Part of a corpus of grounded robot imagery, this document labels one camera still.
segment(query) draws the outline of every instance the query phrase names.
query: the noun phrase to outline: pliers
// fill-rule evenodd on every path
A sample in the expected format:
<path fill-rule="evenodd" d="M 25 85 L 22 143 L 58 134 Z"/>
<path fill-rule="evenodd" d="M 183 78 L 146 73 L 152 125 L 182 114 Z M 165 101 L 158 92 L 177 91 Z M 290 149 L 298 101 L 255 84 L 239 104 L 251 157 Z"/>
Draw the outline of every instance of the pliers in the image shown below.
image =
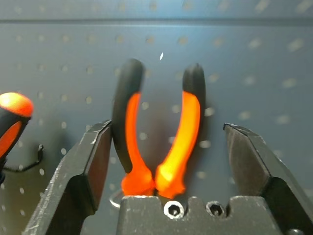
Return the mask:
<path fill-rule="evenodd" d="M 173 145 L 156 169 L 155 180 L 141 158 L 136 142 L 136 116 L 140 101 L 144 66 L 131 59 L 121 69 L 112 116 L 112 136 L 126 176 L 125 195 L 153 195 L 173 199 L 185 191 L 183 177 L 187 161 L 197 141 L 205 110 L 205 77 L 199 64 L 188 67 L 182 82 L 182 110 Z"/>

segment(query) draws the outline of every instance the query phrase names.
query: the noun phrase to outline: orange screwdriver handle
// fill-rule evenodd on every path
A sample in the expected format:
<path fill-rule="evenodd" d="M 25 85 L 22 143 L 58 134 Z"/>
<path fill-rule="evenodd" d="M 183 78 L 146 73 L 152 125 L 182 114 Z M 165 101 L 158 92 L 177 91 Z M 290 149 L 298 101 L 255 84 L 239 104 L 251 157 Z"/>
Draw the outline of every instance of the orange screwdriver handle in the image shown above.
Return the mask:
<path fill-rule="evenodd" d="M 154 181 L 137 147 L 136 117 L 144 67 L 136 59 L 129 60 L 121 74 L 113 105 L 112 135 L 117 155 L 126 176 L 122 181 L 125 195 L 152 195 Z"/>
<path fill-rule="evenodd" d="M 172 148 L 156 169 L 159 195 L 173 199 L 184 193 L 186 164 L 197 141 L 205 111 L 205 77 L 199 64 L 189 67 L 183 76 L 182 110 Z"/>
<path fill-rule="evenodd" d="M 32 101 L 18 93 L 0 95 L 0 159 L 20 138 L 34 110 Z"/>

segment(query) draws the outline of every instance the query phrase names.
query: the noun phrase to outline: screw hole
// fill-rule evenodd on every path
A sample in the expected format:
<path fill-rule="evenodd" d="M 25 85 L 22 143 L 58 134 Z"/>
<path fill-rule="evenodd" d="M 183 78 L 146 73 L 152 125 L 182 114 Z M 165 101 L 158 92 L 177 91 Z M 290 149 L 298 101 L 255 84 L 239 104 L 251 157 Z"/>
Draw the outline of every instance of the screw hole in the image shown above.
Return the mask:
<path fill-rule="evenodd" d="M 208 202 L 206 204 L 206 211 L 214 217 L 225 218 L 226 213 L 223 206 L 219 202 Z"/>
<path fill-rule="evenodd" d="M 177 201 L 169 201 L 164 206 L 164 214 L 170 219 L 181 219 L 184 216 L 184 207 Z"/>

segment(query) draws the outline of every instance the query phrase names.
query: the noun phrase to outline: black metal jaw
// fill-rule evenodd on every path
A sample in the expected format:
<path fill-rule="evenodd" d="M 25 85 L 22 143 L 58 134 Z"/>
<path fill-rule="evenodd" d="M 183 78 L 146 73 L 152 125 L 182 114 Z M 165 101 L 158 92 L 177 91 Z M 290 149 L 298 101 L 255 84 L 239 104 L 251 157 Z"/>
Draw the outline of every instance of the black metal jaw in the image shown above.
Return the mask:
<path fill-rule="evenodd" d="M 117 234 L 312 235 L 312 204 L 262 137 L 228 123 L 224 130 L 230 166 L 242 196 L 231 198 L 226 210 L 218 202 L 205 206 L 200 199 L 190 198 L 180 217 L 175 216 L 178 207 L 162 211 L 156 197 L 125 197 Z"/>
<path fill-rule="evenodd" d="M 94 125 L 62 159 L 24 235 L 80 233 L 98 209 L 106 178 L 111 121 Z M 240 194 L 224 209 L 190 198 L 187 210 L 155 196 L 124 197 L 118 235 L 312 235 L 313 207 L 286 166 L 264 140 L 241 126 L 224 130 Z"/>
<path fill-rule="evenodd" d="M 78 235 L 94 214 L 107 175 L 111 121 L 90 128 L 63 157 L 23 235 Z"/>

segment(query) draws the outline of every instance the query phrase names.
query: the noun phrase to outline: pegboard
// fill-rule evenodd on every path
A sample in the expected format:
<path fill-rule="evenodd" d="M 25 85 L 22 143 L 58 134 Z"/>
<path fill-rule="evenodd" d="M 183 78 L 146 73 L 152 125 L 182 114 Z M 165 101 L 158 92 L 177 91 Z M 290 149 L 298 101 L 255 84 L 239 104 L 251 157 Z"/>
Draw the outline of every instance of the pegboard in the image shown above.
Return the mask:
<path fill-rule="evenodd" d="M 264 137 L 313 199 L 311 115 L 313 2 L 310 0 L 45 1 L 0 3 L 2 93 L 19 91 L 35 113 L 7 165 L 43 162 L 7 173 L 0 187 L 0 234 L 19 235 L 57 164 L 94 123 L 111 117 L 120 66 L 145 67 L 138 145 L 153 171 L 176 133 L 183 70 L 200 63 L 209 123 L 196 148 L 186 196 L 226 204 L 236 188 L 224 122 Z M 124 176 L 112 146 L 103 199 L 81 234 L 115 234 L 109 196 Z"/>

